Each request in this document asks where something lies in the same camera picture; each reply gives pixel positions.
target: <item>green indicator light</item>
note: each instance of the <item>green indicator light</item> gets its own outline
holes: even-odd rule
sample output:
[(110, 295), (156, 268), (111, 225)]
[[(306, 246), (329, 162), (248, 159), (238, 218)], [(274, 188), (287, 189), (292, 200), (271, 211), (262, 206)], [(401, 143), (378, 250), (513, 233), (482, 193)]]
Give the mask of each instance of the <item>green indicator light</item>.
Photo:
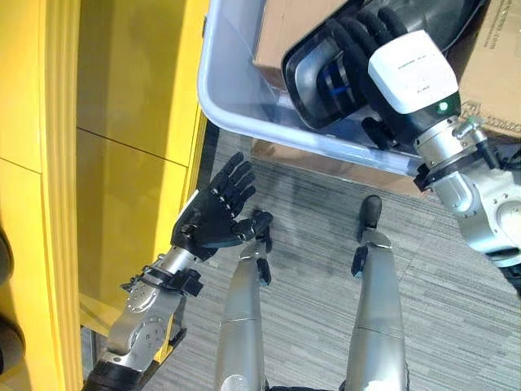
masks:
[(440, 112), (446, 112), (448, 108), (449, 108), (449, 104), (447, 102), (440, 102), (438, 104), (438, 110)]

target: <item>robotic arm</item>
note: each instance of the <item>robotic arm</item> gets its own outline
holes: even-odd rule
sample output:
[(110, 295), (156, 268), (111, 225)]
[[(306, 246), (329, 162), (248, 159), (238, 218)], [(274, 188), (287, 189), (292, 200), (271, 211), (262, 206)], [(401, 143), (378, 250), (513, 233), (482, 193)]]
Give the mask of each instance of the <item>robotic arm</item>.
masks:
[(272, 216), (266, 212), (236, 222), (244, 203), (255, 193), (254, 175), (243, 154), (233, 156), (208, 188), (196, 192), (177, 219), (171, 249), (160, 254), (123, 288), (129, 292), (123, 314), (112, 325), (107, 350), (85, 383), (85, 391), (139, 389), (167, 336), (171, 318), (186, 296), (203, 287), (200, 274), (191, 269), (207, 261), (221, 247), (246, 242), (264, 232)]
[[(423, 158), (415, 179), (418, 187), (436, 192), (458, 220), (467, 243), (498, 266), (521, 294), (521, 167), (515, 156), (507, 160), (499, 156), (480, 129), (480, 119), (458, 120), (458, 83), (439, 49), (450, 40), (422, 30), (429, 27), (425, 23), (429, 18), (438, 22), (443, 18), (436, 9), (427, 10), (418, 21), (425, 26), (418, 29), (414, 13), (405, 12), (408, 6), (400, 0), (374, 0), (355, 11), (349, 9), (350, 3), (283, 60), (297, 109), (313, 125), (331, 123), (369, 104), (380, 118), (362, 122), (366, 133), (382, 149), (399, 143)], [(411, 4), (417, 11), (447, 2)], [(448, 29), (453, 29), (451, 15), (445, 15)], [(303, 69), (307, 64), (303, 53), (317, 58), (318, 48), (334, 59), (318, 70)], [(299, 79), (305, 74), (309, 78), (311, 71), (317, 74), (315, 86)]]

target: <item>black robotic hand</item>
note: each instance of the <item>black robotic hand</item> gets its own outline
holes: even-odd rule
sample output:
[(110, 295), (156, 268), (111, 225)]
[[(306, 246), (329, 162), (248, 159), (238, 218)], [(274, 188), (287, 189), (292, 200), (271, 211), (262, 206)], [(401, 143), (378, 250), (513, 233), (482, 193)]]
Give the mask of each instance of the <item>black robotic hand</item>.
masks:
[[(325, 27), (343, 53), (325, 66), (318, 75), (317, 88), (320, 95), (333, 111), (350, 112), (351, 107), (360, 107), (368, 103), (380, 115), (382, 121), (366, 118), (362, 126), (381, 149), (388, 149), (396, 143), (411, 144), (422, 132), (436, 123), (459, 115), (461, 104), (457, 84), (454, 84), (455, 78), (452, 85), (455, 85), (456, 89), (451, 90), (449, 94), (442, 96), (441, 99), (428, 101), (424, 106), (419, 107), (414, 104), (416, 98), (422, 97), (421, 94), (430, 94), (438, 87), (418, 70), (422, 66), (422, 61), (424, 63), (432, 61), (428, 56), (433, 50), (415, 51), (418, 48), (407, 46), (398, 48), (396, 54), (393, 53), (397, 60), (389, 61), (387, 58), (383, 74), (377, 74), (381, 81), (380, 86), (377, 86), (374, 72), (370, 74), (370, 62), (374, 53), (382, 46), (408, 33), (401, 19), (390, 7), (373, 11), (362, 10), (355, 16), (338, 15), (329, 19)], [(432, 48), (438, 51), (433, 43)], [(452, 72), (446, 68), (448, 64), (441, 65), (445, 65), (441, 67), (445, 73)], [(442, 69), (435, 68), (432, 74), (436, 75), (441, 71)], [(406, 88), (418, 87), (418, 91), (414, 91), (417, 94), (407, 93), (405, 96), (409, 101), (398, 99), (397, 102), (393, 99), (390, 103), (384, 96), (383, 89), (389, 87), (389, 84), (386, 84), (389, 79), (401, 75), (404, 75), (403, 80), (410, 84)], [(398, 110), (397, 105), (406, 109)]]
[(261, 234), (271, 223), (270, 213), (235, 221), (247, 199), (255, 194), (250, 186), (255, 175), (249, 161), (241, 163), (236, 153), (215, 176), (210, 185), (189, 201), (173, 227), (170, 244), (206, 261), (221, 247), (232, 247)]

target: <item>silver robot leg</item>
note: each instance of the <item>silver robot leg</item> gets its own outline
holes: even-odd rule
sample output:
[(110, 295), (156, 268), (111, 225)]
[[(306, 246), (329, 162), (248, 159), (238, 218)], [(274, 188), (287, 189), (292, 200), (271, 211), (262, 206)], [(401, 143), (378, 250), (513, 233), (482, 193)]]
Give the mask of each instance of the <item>silver robot leg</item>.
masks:
[(349, 346), (346, 391), (407, 389), (400, 292), (389, 239), (363, 232), (354, 263), (362, 277), (357, 321)]
[(268, 267), (265, 244), (257, 241), (241, 254), (228, 289), (217, 348), (215, 390), (218, 391), (265, 389), (259, 287), (269, 281), (263, 276), (259, 262)]

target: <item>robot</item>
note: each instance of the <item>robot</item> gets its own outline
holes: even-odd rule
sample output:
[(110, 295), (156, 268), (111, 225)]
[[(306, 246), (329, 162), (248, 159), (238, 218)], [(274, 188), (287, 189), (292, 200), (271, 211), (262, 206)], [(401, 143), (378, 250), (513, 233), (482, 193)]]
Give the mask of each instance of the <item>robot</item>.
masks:
[[(457, 33), (436, 34), (428, 31), (436, 25), (432, 21), (445, 15), (434, 17), (436, 10), (443, 10), (437, 7), (453, 2), (362, 3), (349, 2), (288, 52), (283, 75), (297, 110), (317, 127), (369, 104), (379, 117), (364, 120), (367, 134), (381, 148), (399, 143), (423, 158), (415, 183), (440, 197), (469, 246), (499, 267), (521, 294), (519, 152), (501, 157), (479, 118), (459, 121), (458, 83), (440, 51), (442, 42), (449, 44), (476, 8), (460, 2), (464, 11), (453, 24), (460, 26)], [(250, 239), (221, 319), (215, 389), (270, 389), (264, 374), (259, 289), (271, 279), (266, 253), (272, 216), (257, 212), (235, 221), (255, 192), (251, 165), (240, 164), (242, 159), (241, 154), (233, 156), (210, 186), (190, 199), (173, 228), (171, 249), (126, 286), (125, 310), (112, 326), (107, 350), (84, 390), (138, 389), (170, 333), (176, 308), (202, 288), (199, 273), (191, 267), (219, 248)], [(352, 273), (362, 277), (362, 291), (341, 390), (409, 387), (392, 246), (377, 229), (381, 208), (375, 196), (361, 207), (361, 247)]]

